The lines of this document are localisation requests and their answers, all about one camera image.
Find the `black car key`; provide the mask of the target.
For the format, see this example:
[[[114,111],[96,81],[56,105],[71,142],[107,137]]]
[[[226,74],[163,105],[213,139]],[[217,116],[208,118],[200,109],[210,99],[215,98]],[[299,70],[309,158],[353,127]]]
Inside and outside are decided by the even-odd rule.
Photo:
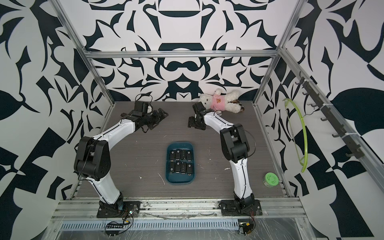
[[[187,159],[187,151],[181,150],[181,157],[180,160],[186,160]]]
[[[181,162],[180,161],[176,161],[176,163],[175,163],[175,172],[179,173],[180,171],[181,171]]]
[[[185,173],[186,173],[186,170],[187,170],[187,163],[186,163],[186,162],[182,162],[182,163],[181,163],[181,170],[180,170],[180,173],[181,173],[181,174],[185,174]]]
[[[191,176],[194,173],[193,165],[192,164],[187,164],[187,175]]]
[[[176,159],[176,153],[175,151],[170,152],[170,161],[173,162]]]
[[[175,160],[180,160],[181,159],[181,150],[177,149],[175,152]]]
[[[193,158],[193,156],[192,156],[192,152],[191,152],[191,151],[187,151],[187,152],[186,152],[186,160],[187,160],[187,161],[191,161],[192,158]]]
[[[170,164],[169,164],[169,172],[170,173],[174,173],[175,172],[175,163],[174,162],[170,162]]]

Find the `dark teal storage box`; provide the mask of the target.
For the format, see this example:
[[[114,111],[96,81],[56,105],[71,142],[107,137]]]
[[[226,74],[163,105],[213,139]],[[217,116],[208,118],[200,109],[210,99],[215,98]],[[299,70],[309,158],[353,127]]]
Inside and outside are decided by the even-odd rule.
[[[191,143],[174,142],[168,146],[165,176],[173,185],[187,185],[195,179],[194,147]]]

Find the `black car key front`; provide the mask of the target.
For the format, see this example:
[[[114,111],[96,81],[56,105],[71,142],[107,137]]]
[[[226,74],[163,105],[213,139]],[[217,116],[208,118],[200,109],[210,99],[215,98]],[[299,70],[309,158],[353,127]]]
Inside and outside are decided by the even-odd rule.
[[[180,161],[176,161],[176,163],[175,163],[175,172],[179,173],[180,171],[181,171],[181,162]]]

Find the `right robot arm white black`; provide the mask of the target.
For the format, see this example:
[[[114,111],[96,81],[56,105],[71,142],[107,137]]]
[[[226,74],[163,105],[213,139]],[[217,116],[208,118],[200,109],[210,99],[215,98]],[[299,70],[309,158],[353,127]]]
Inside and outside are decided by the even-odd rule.
[[[250,185],[248,174],[248,156],[250,145],[246,131],[240,124],[233,124],[212,109],[199,109],[194,106],[195,115],[189,117],[189,128],[205,130],[211,127],[220,134],[224,157],[229,161],[234,178],[235,209],[243,212],[255,204],[255,197]]]

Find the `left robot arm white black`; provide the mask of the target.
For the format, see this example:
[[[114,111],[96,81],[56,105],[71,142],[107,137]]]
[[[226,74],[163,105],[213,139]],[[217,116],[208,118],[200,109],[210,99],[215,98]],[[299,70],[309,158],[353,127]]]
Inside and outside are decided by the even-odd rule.
[[[144,126],[152,130],[168,116],[161,108],[151,112],[133,110],[128,114],[122,113],[120,121],[106,131],[80,140],[74,170],[78,176],[91,183],[99,195],[102,207],[118,213],[124,208],[123,194],[116,188],[110,174],[110,150]]]

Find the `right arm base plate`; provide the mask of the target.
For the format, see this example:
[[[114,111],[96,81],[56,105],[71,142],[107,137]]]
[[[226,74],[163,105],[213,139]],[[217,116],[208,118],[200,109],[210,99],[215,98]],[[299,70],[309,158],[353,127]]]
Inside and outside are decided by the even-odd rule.
[[[254,200],[250,205],[242,205],[235,200],[221,200],[219,209],[223,216],[262,216],[263,211],[259,200]]]

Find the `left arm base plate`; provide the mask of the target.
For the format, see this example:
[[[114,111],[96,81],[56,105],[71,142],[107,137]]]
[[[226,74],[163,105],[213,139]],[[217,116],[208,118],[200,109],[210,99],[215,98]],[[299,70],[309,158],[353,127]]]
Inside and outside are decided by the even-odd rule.
[[[109,205],[99,201],[99,208],[97,212],[98,219],[108,219],[108,218],[123,218],[128,214],[133,215],[134,217],[140,212],[140,201],[128,201],[123,202],[122,207],[118,207],[116,204]]]

